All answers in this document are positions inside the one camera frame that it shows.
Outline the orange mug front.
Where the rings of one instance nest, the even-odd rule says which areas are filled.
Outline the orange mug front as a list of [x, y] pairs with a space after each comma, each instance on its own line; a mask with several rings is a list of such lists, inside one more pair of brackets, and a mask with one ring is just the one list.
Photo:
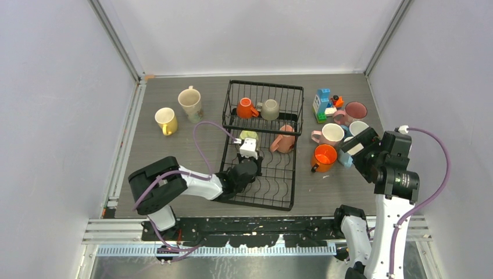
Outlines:
[[333, 146], [328, 144], [317, 146], [310, 161], [311, 172], [325, 173], [329, 171], [336, 162], [337, 156], [338, 153]]

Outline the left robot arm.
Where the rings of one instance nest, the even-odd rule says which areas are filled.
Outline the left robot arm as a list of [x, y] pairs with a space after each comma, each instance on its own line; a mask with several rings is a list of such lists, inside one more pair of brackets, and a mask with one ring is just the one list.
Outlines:
[[199, 196], [209, 201], [229, 200], [262, 175], [261, 156], [238, 155], [238, 158], [238, 164], [210, 176], [179, 165], [174, 156], [145, 166], [128, 177], [134, 209], [139, 215], [148, 216], [163, 240], [173, 240], [178, 225], [171, 201], [180, 195]]

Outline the cream floral tall mug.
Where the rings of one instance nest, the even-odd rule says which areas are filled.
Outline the cream floral tall mug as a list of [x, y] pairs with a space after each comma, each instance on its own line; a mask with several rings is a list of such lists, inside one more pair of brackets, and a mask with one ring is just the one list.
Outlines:
[[179, 93], [177, 100], [190, 122], [199, 123], [202, 121], [202, 98], [198, 90], [190, 85], [187, 89]]

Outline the salmon pink mug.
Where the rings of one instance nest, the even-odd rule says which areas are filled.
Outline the salmon pink mug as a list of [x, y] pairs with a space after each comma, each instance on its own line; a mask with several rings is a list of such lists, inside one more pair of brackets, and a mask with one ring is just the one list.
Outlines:
[[270, 152], [278, 151], [280, 153], [291, 152], [294, 148], [295, 136], [279, 134], [270, 145]]

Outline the blue mug front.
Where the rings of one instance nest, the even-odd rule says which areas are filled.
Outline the blue mug front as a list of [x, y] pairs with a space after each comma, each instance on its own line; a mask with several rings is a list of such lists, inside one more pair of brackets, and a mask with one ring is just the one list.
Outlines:
[[344, 139], [348, 137], [354, 137], [364, 131], [365, 129], [369, 128], [369, 125], [366, 124], [363, 121], [354, 121], [348, 126], [346, 125], [341, 125], [341, 128], [344, 131]]

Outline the light blue mug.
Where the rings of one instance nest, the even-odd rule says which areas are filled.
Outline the light blue mug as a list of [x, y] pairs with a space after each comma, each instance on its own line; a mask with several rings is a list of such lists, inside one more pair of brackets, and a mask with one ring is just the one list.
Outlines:
[[338, 151], [337, 160], [340, 164], [342, 164], [346, 169], [350, 168], [353, 164], [352, 155], [348, 152], [343, 152], [342, 150]]

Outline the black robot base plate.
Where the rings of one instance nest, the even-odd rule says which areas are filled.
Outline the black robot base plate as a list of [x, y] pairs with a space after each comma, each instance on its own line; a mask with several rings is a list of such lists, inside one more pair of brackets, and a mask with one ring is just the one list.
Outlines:
[[272, 247], [284, 240], [288, 248], [322, 247], [326, 241], [345, 239], [332, 216], [183, 217], [160, 234], [180, 247]]

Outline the yellow mug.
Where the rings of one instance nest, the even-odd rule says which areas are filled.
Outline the yellow mug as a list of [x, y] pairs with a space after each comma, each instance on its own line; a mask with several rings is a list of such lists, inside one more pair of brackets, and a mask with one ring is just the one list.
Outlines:
[[161, 108], [155, 113], [155, 121], [163, 135], [169, 136], [178, 130], [178, 121], [172, 108]]

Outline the grey mug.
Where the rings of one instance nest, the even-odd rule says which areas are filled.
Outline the grey mug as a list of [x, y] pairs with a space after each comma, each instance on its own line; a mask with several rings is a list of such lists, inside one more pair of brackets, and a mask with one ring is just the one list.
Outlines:
[[256, 108], [259, 111], [260, 116], [267, 121], [278, 119], [280, 115], [280, 106], [274, 99], [267, 99], [264, 102], [258, 102], [256, 104]]

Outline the light green mug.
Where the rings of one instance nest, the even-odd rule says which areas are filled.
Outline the light green mug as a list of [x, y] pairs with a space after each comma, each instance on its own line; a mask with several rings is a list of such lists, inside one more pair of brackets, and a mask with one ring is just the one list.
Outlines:
[[247, 138], [252, 138], [252, 139], [255, 139], [257, 141], [259, 140], [258, 133], [255, 132], [255, 131], [249, 131], [249, 130], [243, 130], [243, 131], [241, 131], [240, 138], [242, 140], [245, 140]]

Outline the orange mug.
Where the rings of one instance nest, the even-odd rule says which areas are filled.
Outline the orange mug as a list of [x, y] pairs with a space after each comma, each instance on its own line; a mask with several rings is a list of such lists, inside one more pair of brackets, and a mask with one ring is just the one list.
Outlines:
[[250, 119], [252, 117], [258, 117], [259, 111], [256, 110], [251, 99], [242, 98], [237, 105], [237, 116], [242, 119]]
[[325, 173], [329, 171], [336, 162], [337, 156], [338, 153], [333, 146], [328, 144], [317, 146], [310, 161], [311, 172]]

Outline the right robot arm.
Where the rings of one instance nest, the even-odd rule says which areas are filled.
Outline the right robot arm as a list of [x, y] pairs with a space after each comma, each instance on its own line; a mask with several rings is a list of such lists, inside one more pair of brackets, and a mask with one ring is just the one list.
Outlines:
[[403, 257], [409, 211], [415, 208], [420, 178], [407, 170], [412, 139], [408, 126], [379, 137], [371, 127], [341, 142], [362, 177], [374, 185], [376, 224], [369, 225], [362, 209], [341, 205], [334, 212], [332, 231], [346, 239], [349, 266], [345, 278], [403, 278]]

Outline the pink faceted mug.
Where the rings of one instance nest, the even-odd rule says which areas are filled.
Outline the pink faceted mug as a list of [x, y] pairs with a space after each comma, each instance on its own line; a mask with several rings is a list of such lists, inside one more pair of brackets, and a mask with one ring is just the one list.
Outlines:
[[335, 123], [328, 123], [320, 131], [312, 131], [311, 140], [318, 145], [327, 144], [336, 147], [345, 136], [344, 129]]

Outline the pink round mug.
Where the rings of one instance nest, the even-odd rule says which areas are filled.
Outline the pink round mug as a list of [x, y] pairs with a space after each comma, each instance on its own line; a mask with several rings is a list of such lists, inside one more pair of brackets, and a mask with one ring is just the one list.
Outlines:
[[360, 102], [350, 102], [344, 109], [333, 114], [333, 121], [339, 125], [349, 126], [352, 122], [367, 116], [367, 107]]

